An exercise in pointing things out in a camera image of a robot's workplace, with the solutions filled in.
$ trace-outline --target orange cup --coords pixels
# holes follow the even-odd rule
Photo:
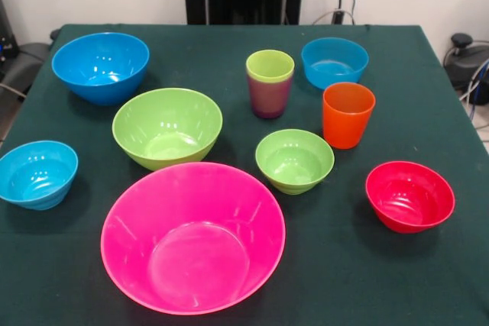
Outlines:
[[[350,149],[360,143],[374,110],[375,96],[357,83],[330,85],[322,94],[322,134],[334,148]]]

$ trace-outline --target green cup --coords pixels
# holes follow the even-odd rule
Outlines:
[[[333,168],[335,155],[321,137],[287,129],[267,135],[257,146],[258,168],[283,193],[302,194],[320,183]]]
[[[153,171],[202,160],[221,128],[217,104],[202,93],[181,88],[138,95],[119,109],[112,122],[117,144]]]
[[[294,71],[293,58],[279,50],[260,50],[246,60],[251,109],[260,118],[285,111]]]

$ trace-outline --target bowl rim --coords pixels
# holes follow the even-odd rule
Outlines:
[[[87,86],[86,84],[71,82],[71,81],[66,80],[65,78],[61,77],[60,74],[56,71],[56,68],[54,67],[54,62],[55,62],[56,58],[58,57],[59,53],[62,52],[66,47],[71,46],[72,44],[75,44],[75,43],[77,43],[77,42],[79,42],[79,41],[81,41],[83,39],[92,38],[92,37],[98,37],[98,36],[101,36],[101,35],[118,35],[118,36],[132,38],[132,39],[136,40],[146,50],[146,60],[143,62],[142,66],[139,69],[137,69],[137,71],[135,71],[134,73],[132,73],[130,76],[126,76],[125,78],[123,78],[121,80],[112,81],[112,82],[109,82],[109,83],[90,84],[89,86]],[[150,59],[150,49],[147,46],[147,44],[143,40],[141,40],[140,38],[138,38],[136,36],[133,36],[132,34],[125,34],[123,32],[97,32],[97,33],[94,33],[94,34],[86,34],[86,35],[77,37],[77,38],[75,38],[75,39],[73,39],[73,40],[65,43],[62,47],[60,47],[56,51],[56,53],[54,54],[53,59],[51,60],[51,69],[53,70],[53,73],[56,75],[56,77],[58,77],[59,79],[61,79],[65,83],[70,84],[72,86],[86,86],[86,87],[111,86],[111,85],[116,84],[116,83],[124,82],[126,79],[128,79],[128,78],[130,78],[130,77],[132,77],[132,76],[134,76],[136,74],[138,74],[140,71],[142,71],[147,66],[147,63],[149,62],[149,59]]]
[[[205,146],[201,147],[200,149],[192,152],[192,153],[188,153],[188,154],[185,154],[185,155],[179,155],[179,156],[175,156],[175,157],[172,157],[170,159],[164,159],[164,160],[156,160],[154,158],[150,158],[150,157],[146,157],[144,155],[141,155],[141,154],[138,154],[138,153],[135,153],[129,149],[127,149],[126,147],[124,147],[124,145],[122,144],[121,141],[119,141],[119,139],[117,138],[117,135],[115,133],[115,121],[117,120],[118,116],[121,114],[121,111],[122,109],[128,105],[129,103],[135,101],[136,99],[138,98],[143,98],[143,96],[145,95],[149,95],[149,94],[152,94],[152,93],[158,93],[158,92],[162,92],[162,91],[180,91],[180,92],[185,92],[185,93],[188,93],[188,92],[191,92],[193,94],[196,94],[196,95],[200,95],[201,97],[203,97],[204,99],[208,100],[211,102],[211,104],[217,109],[217,111],[219,112],[219,128],[217,129],[217,132],[215,134],[215,137],[213,139],[210,140],[210,142],[208,142]],[[137,158],[141,158],[143,160],[150,160],[152,162],[173,162],[174,160],[181,160],[182,158],[185,158],[185,157],[191,157],[195,154],[198,154],[198,153],[201,153],[202,151],[204,151],[205,149],[207,149],[209,147],[209,145],[213,144],[217,138],[219,137],[219,134],[221,133],[221,130],[222,130],[222,124],[223,124],[223,118],[222,118],[222,111],[219,107],[219,105],[210,97],[208,97],[207,95],[199,92],[199,91],[196,91],[194,89],[188,89],[188,88],[178,88],[178,87],[170,87],[170,88],[159,88],[159,89],[152,89],[150,91],[147,91],[147,92],[144,92],[144,93],[141,93],[140,95],[136,95],[135,97],[131,98],[129,101],[127,101],[126,103],[124,103],[120,108],[119,110],[117,110],[117,112],[115,113],[115,116],[114,118],[112,119],[112,136],[114,137],[114,140],[115,142],[117,143],[117,145],[120,146],[120,148],[126,152],[126,153],[129,153]]]
[[[443,185],[445,185],[445,187],[447,187],[449,189],[449,192],[450,192],[450,205],[451,205],[451,208],[449,210],[449,213],[444,216],[443,218],[437,220],[437,221],[434,221],[432,223],[428,223],[428,224],[413,224],[413,223],[409,223],[407,221],[400,221],[399,219],[396,219],[396,218],[392,218],[391,216],[389,216],[388,214],[386,214],[378,205],[376,202],[374,202],[372,200],[372,197],[370,195],[370,192],[368,190],[368,183],[371,179],[371,176],[372,174],[377,171],[378,169],[384,167],[384,166],[390,166],[390,165],[393,165],[393,164],[398,164],[398,163],[407,163],[408,165],[411,165],[411,166],[418,166],[428,172],[431,172],[432,174],[434,174],[435,176],[437,176],[441,182],[443,182]],[[370,171],[368,173],[368,176],[367,176],[367,179],[365,180],[365,191],[367,193],[367,197],[368,197],[368,201],[371,203],[372,207],[376,210],[376,211],[379,211],[380,213],[382,213],[382,215],[386,216],[387,218],[389,218],[390,220],[392,221],[395,221],[396,223],[399,223],[399,224],[403,224],[403,225],[406,225],[408,227],[411,227],[411,228],[431,228],[431,227],[435,227],[441,223],[443,223],[444,221],[446,221],[448,218],[450,218],[450,216],[453,214],[453,211],[455,210],[455,193],[453,192],[453,189],[452,187],[450,186],[449,182],[442,176],[440,175],[438,172],[436,172],[434,169],[431,169],[427,166],[424,166],[422,165],[421,163],[416,163],[416,162],[411,162],[409,160],[390,160],[390,161],[387,161],[387,162],[384,162],[384,163],[381,163],[377,166],[375,166],[372,171]]]
[[[107,229],[107,227],[108,227],[107,226],[107,221],[108,221],[108,218],[111,216],[112,212],[115,210],[115,207],[118,204],[118,202],[120,202],[121,199],[124,196],[128,195],[128,193],[131,191],[131,189],[133,188],[133,186],[136,186],[140,181],[151,179],[152,176],[161,175],[162,174],[162,171],[165,171],[166,172],[167,170],[171,170],[171,169],[181,169],[183,166],[219,166],[219,167],[222,167],[224,169],[228,169],[230,171],[234,171],[236,173],[239,173],[240,175],[247,176],[249,179],[251,179],[251,181],[254,184],[256,184],[256,185],[260,186],[262,189],[264,189],[264,191],[267,193],[267,196],[270,198],[270,201],[271,201],[272,205],[277,208],[277,213],[278,213],[278,216],[279,216],[279,219],[280,219],[280,229],[281,229],[282,234],[283,234],[282,235],[282,238],[281,238],[281,243],[280,243],[280,248],[278,250],[277,258],[274,261],[273,266],[267,271],[267,273],[264,276],[264,278],[259,283],[257,283],[256,286],[254,286],[253,288],[251,288],[250,290],[248,290],[244,295],[242,295],[241,297],[235,299],[232,302],[226,303],[225,305],[220,305],[219,307],[210,308],[210,309],[207,309],[205,311],[171,311],[171,310],[168,310],[168,309],[165,309],[165,308],[161,308],[161,307],[154,307],[152,305],[149,305],[146,302],[142,302],[141,300],[137,300],[136,297],[133,297],[130,294],[129,291],[127,291],[124,287],[121,286],[121,284],[115,279],[114,274],[112,273],[112,271],[110,270],[110,268],[106,265],[106,257],[107,256],[106,256],[105,251],[104,251],[104,247],[105,247],[104,246],[104,237],[105,237],[105,232],[108,230]],[[285,225],[285,218],[283,216],[282,208],[280,207],[280,204],[278,203],[278,201],[275,198],[275,196],[271,193],[271,191],[269,190],[269,188],[266,187],[265,184],[263,184],[259,179],[257,179],[256,177],[252,176],[250,173],[248,173],[248,172],[246,172],[246,171],[244,171],[242,169],[239,169],[239,168],[236,168],[236,167],[233,167],[233,166],[229,166],[229,165],[224,164],[224,163],[215,163],[215,162],[189,162],[189,163],[177,164],[177,165],[174,165],[174,166],[168,166],[168,167],[165,167],[163,169],[159,169],[157,171],[154,171],[154,172],[150,173],[149,175],[146,175],[145,177],[142,177],[138,181],[134,182],[131,186],[129,186],[117,198],[117,200],[114,202],[114,204],[112,205],[112,207],[108,211],[107,216],[105,217],[104,223],[102,225],[102,231],[101,231],[101,234],[100,234],[100,252],[101,252],[101,255],[102,255],[102,262],[103,262],[105,271],[107,272],[107,274],[110,277],[110,279],[113,281],[113,283],[117,286],[117,288],[122,293],[124,293],[127,297],[129,297],[130,299],[132,299],[134,302],[138,303],[139,305],[143,305],[146,308],[149,308],[149,309],[152,309],[154,311],[161,312],[161,313],[169,314],[169,315],[181,315],[181,316],[186,316],[186,315],[188,315],[188,316],[190,316],[190,315],[207,315],[207,314],[210,314],[210,313],[221,311],[223,309],[231,308],[232,306],[237,305],[238,303],[243,302],[245,299],[247,299],[250,296],[252,296],[253,294],[255,294],[269,280],[269,278],[271,278],[271,276],[274,274],[275,270],[277,269],[278,264],[282,260],[283,252],[285,250],[286,238],[287,238],[287,227]]]
[[[309,135],[309,136],[314,137],[314,139],[317,138],[318,141],[319,140],[321,141],[322,145],[327,149],[327,151],[330,152],[331,157],[332,157],[331,166],[318,179],[314,179],[313,181],[309,181],[309,182],[306,182],[306,183],[288,183],[288,182],[284,182],[284,181],[280,181],[278,179],[275,179],[274,177],[272,177],[272,176],[270,176],[270,175],[268,175],[266,173],[266,171],[263,168],[263,165],[260,164],[260,160],[258,159],[258,150],[262,147],[262,144],[265,142],[265,140],[269,139],[272,135],[283,134],[286,131],[293,131],[293,132],[296,132],[296,133],[301,134],[301,135]],[[335,166],[335,152],[333,151],[333,149],[331,148],[331,146],[328,144],[328,142],[326,140],[324,140],[318,134],[314,134],[311,131],[302,130],[302,129],[281,129],[281,130],[273,131],[273,132],[267,134],[265,137],[263,137],[260,140],[260,143],[258,143],[258,145],[257,145],[257,147],[256,147],[256,149],[254,151],[254,160],[257,163],[257,166],[260,169],[260,171],[269,180],[273,180],[275,182],[278,182],[281,185],[286,185],[286,186],[289,186],[289,187],[299,188],[299,187],[303,187],[303,186],[309,186],[309,185],[316,184],[316,183],[322,181],[325,177],[327,177],[327,175],[330,174],[330,172],[332,171],[333,167]]]
[[[59,192],[62,189],[64,189],[66,186],[68,186],[73,181],[73,179],[74,179],[74,177],[76,175],[76,172],[78,171],[78,164],[79,164],[78,154],[76,154],[76,151],[72,147],[70,147],[68,144],[65,144],[65,143],[63,143],[61,141],[58,141],[58,140],[35,140],[35,141],[31,141],[31,142],[28,142],[28,143],[19,145],[18,147],[15,147],[14,149],[12,149],[12,150],[8,151],[6,154],[4,154],[0,158],[0,162],[5,157],[7,157],[9,154],[14,153],[16,150],[20,150],[20,149],[23,149],[23,148],[25,148],[27,146],[36,145],[36,144],[39,144],[39,143],[50,143],[50,144],[54,143],[55,145],[60,145],[60,146],[63,146],[65,148],[67,148],[73,154],[73,156],[75,157],[75,168],[71,172],[69,178],[57,190],[55,190],[53,192],[49,192],[49,193],[47,193],[45,195],[42,195],[42,196],[40,196],[38,198],[35,198],[35,199],[27,199],[27,200],[10,199],[8,197],[3,196],[1,193],[0,193],[0,199],[5,200],[7,202],[10,202],[12,204],[20,205],[20,206],[23,206],[23,205],[26,205],[26,204],[32,204],[33,202],[38,202],[39,200],[43,200],[43,199],[46,199],[46,198],[48,198],[48,197],[50,197],[52,195],[55,195],[57,192]]]
[[[303,49],[300,51],[300,56],[303,60],[303,64],[304,64],[304,67],[311,67],[311,64],[310,63],[307,63],[306,62],[306,57],[304,56],[304,52],[306,51],[306,49],[308,49],[309,47],[311,47],[313,44],[320,44],[324,41],[333,41],[333,40],[339,40],[341,42],[345,42],[347,44],[351,44],[351,45],[354,45],[356,47],[358,47],[358,49],[361,51],[361,53],[363,53],[365,56],[366,56],[366,60],[365,60],[365,63],[363,66],[361,66],[360,68],[358,69],[353,69],[353,73],[359,73],[359,72],[362,72],[363,70],[365,70],[365,68],[367,68],[368,64],[370,63],[370,55],[368,55],[368,52],[366,51],[366,49],[361,46],[360,44],[352,41],[352,40],[348,40],[346,38],[342,38],[342,37],[320,37],[320,38],[316,38],[315,40],[312,40],[310,42],[308,42],[307,44],[304,45]],[[335,74],[331,74],[327,71],[323,71],[323,70],[320,70],[318,71],[319,73],[322,73],[322,74],[327,74],[327,75],[330,75],[330,76],[333,76]]]

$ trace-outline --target floor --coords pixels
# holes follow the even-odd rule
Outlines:
[[[17,113],[20,111],[22,104],[16,101],[7,111],[1,111],[0,113],[0,147],[2,142],[7,136],[7,133],[12,126]],[[484,142],[484,146],[489,153],[489,104],[485,106],[477,106],[475,109],[475,115],[473,120],[474,127],[485,127],[478,129],[479,137]]]

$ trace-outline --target cup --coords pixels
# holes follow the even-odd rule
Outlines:
[[[283,114],[292,84],[293,58],[279,50],[260,50],[246,60],[251,108],[260,118]]]
[[[374,93],[352,82],[329,86],[322,94],[322,133],[334,148],[350,149],[360,143],[375,106]]]

